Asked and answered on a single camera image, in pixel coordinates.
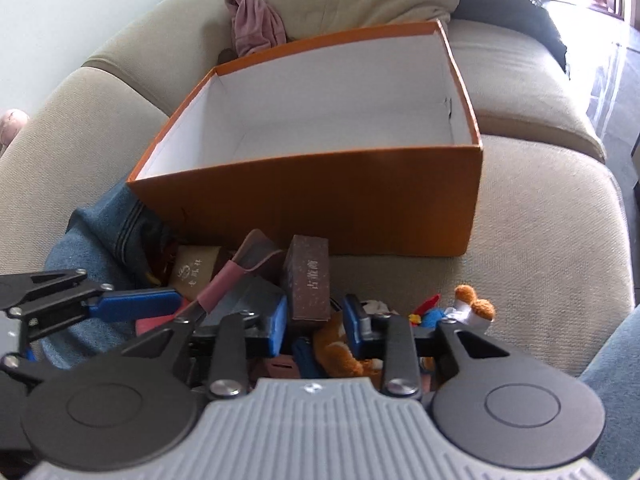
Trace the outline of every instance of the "person's leg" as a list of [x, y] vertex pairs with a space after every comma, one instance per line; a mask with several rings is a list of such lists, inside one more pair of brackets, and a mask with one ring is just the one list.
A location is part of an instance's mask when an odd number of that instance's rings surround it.
[[640, 467], [640, 308], [622, 322], [580, 378], [607, 412], [591, 459], [613, 480], [627, 480]]

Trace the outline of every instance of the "white wall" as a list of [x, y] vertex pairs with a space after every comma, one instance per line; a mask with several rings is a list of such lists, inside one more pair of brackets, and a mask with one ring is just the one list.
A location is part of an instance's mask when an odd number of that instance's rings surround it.
[[113, 34], [161, 0], [0, 0], [0, 114], [38, 110]]

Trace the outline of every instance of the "pink ball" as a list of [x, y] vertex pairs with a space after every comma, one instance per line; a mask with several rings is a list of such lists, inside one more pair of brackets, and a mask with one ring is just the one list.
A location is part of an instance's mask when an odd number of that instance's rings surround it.
[[29, 120], [22, 110], [7, 110], [0, 117], [0, 144], [8, 146]]

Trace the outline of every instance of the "tan box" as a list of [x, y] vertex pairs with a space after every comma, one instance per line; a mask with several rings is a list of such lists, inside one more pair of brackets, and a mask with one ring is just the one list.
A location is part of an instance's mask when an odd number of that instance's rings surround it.
[[214, 68], [128, 179], [190, 243], [458, 256], [482, 167], [478, 126], [439, 22], [295, 41]]

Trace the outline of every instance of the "gray ribbed plate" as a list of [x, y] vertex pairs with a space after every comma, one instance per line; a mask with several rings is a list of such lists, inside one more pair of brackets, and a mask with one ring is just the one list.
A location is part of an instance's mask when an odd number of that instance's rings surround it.
[[179, 446], [110, 473], [48, 463], [28, 480], [604, 480], [586, 459], [523, 472], [453, 447], [414, 400], [385, 397], [369, 379], [262, 379], [248, 396], [212, 402]]

